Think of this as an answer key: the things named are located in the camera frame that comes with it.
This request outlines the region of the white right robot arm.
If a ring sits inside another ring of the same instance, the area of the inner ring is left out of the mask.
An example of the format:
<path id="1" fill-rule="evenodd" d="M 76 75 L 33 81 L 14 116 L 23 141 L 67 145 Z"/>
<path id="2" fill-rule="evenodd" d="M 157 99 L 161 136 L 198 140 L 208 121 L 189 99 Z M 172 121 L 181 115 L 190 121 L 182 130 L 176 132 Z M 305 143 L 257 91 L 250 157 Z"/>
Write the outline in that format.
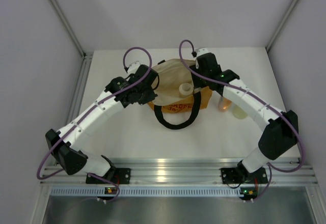
<path id="1" fill-rule="evenodd" d="M 258 146 L 239 164 L 237 176 L 249 182 L 266 163 L 279 158 L 297 144 L 298 118 L 293 111 L 283 112 L 259 98 L 240 77 L 223 71 L 207 48 L 194 51 L 196 64 L 191 66 L 197 87 L 209 87 L 240 107 L 262 130 Z"/>

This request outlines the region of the tan canvas tote bag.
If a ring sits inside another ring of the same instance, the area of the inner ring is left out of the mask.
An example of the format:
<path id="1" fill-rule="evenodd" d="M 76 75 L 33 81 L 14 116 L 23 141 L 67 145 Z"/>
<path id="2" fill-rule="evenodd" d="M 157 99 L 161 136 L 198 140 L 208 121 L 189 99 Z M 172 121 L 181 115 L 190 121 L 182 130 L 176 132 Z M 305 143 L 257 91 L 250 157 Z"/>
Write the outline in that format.
<path id="1" fill-rule="evenodd" d="M 157 97 L 148 103 L 154 111 L 156 119 L 167 129 L 181 130 L 190 126 L 197 118 L 201 109 L 206 109 L 212 97 L 212 90 L 204 87 L 202 91 L 186 98 L 179 97 L 179 86 L 182 83 L 193 85 L 192 73 L 184 66 L 180 59 L 163 60 L 153 67 L 158 73 L 154 83 Z M 180 114 L 189 112 L 187 120 L 179 124 L 168 122 L 164 114 Z"/>

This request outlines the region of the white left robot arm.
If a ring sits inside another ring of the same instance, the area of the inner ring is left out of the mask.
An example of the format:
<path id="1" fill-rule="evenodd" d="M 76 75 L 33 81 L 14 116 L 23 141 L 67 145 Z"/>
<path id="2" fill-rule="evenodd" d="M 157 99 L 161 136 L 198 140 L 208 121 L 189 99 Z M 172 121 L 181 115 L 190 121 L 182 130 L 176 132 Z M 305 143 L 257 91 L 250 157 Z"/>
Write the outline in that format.
<path id="1" fill-rule="evenodd" d="M 99 97 L 77 118 L 58 131 L 47 131 L 45 138 L 52 156 L 68 175 L 78 172 L 96 174 L 104 183 L 114 180 L 111 161 L 83 151 L 91 135 L 111 116 L 130 104 L 151 102 L 157 97 L 153 84 L 158 73 L 146 65 L 137 65 L 127 78 L 114 78 Z"/>

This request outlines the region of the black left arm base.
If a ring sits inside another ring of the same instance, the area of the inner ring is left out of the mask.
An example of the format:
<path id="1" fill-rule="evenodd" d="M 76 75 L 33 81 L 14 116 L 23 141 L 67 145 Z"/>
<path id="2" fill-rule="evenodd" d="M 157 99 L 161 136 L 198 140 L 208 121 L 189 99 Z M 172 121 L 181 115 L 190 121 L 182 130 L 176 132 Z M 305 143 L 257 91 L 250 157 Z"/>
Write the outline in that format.
<path id="1" fill-rule="evenodd" d="M 102 179 L 109 180 L 117 185 L 120 184 L 129 184 L 131 176 L 130 168 L 115 168 L 110 169 L 101 179 L 90 176 L 89 174 L 86 177 L 86 184 L 104 184 L 106 183 Z"/>

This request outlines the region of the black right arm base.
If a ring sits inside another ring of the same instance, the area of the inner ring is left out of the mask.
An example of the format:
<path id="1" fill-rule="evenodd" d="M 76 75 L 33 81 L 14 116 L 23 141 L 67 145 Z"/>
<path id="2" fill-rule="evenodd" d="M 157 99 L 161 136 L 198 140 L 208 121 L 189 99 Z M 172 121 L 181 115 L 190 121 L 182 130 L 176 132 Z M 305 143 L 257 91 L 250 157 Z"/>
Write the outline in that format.
<path id="1" fill-rule="evenodd" d="M 221 168 L 223 184 L 266 184 L 268 182 L 265 168 L 261 167 L 253 173 L 248 173 L 238 167 Z"/>

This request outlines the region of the green pump bottle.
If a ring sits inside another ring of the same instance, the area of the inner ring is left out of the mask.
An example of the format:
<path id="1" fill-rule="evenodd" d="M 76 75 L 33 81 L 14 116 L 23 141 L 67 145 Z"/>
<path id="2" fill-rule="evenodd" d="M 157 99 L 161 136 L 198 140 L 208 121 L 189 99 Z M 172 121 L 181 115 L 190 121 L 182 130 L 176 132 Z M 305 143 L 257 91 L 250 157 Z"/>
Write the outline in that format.
<path id="1" fill-rule="evenodd" d="M 247 113 L 237 105 L 234 106 L 232 114 L 240 120 L 245 119 L 248 116 Z"/>

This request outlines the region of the orange bottle pink cap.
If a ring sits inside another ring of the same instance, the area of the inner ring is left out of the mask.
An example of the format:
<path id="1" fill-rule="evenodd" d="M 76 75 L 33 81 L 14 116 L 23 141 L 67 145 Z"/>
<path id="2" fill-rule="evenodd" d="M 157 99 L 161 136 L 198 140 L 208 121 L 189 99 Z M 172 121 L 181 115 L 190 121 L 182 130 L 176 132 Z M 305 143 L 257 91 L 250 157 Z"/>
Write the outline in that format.
<path id="1" fill-rule="evenodd" d="M 227 111 L 232 104 L 232 101 L 221 96 L 218 102 L 218 110 L 221 112 Z"/>

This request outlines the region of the white bottle black cap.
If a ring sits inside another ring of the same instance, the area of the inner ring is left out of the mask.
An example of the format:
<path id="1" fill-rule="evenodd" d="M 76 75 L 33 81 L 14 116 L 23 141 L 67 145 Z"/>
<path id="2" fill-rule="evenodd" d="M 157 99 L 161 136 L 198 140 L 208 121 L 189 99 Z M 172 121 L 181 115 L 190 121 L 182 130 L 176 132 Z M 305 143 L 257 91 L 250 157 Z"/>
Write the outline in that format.
<path id="1" fill-rule="evenodd" d="M 194 90 L 193 90 L 193 94 L 196 94 L 196 93 L 198 93 L 198 92 L 200 92 L 200 91 L 202 91 L 202 90 L 203 90 L 203 88 L 201 88 L 201 87 L 194 88 Z"/>

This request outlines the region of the cream cylindrical bottle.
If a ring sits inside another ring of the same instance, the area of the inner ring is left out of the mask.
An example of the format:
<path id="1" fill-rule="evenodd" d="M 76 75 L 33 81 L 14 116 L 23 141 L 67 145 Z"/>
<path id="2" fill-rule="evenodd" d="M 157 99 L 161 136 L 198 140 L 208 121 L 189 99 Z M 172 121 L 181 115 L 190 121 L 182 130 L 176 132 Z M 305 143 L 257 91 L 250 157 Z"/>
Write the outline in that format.
<path id="1" fill-rule="evenodd" d="M 182 83 L 179 86 L 179 97 L 180 98 L 186 98 L 188 96 L 191 96 L 193 94 L 194 87 L 191 83 Z"/>

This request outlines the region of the aluminium frame rail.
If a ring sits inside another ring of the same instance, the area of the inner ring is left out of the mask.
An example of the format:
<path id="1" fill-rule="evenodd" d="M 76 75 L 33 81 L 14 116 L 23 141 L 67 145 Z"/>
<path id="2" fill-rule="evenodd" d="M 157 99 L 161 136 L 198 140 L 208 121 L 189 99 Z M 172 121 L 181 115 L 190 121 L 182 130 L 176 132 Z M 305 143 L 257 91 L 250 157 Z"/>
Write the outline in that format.
<path id="1" fill-rule="evenodd" d="M 207 185 L 221 186 L 221 168 L 234 167 L 240 158 L 112 158 L 116 167 L 130 168 L 131 186 Z M 293 173 L 272 170 L 271 186 L 315 186 L 314 169 L 304 165 Z"/>

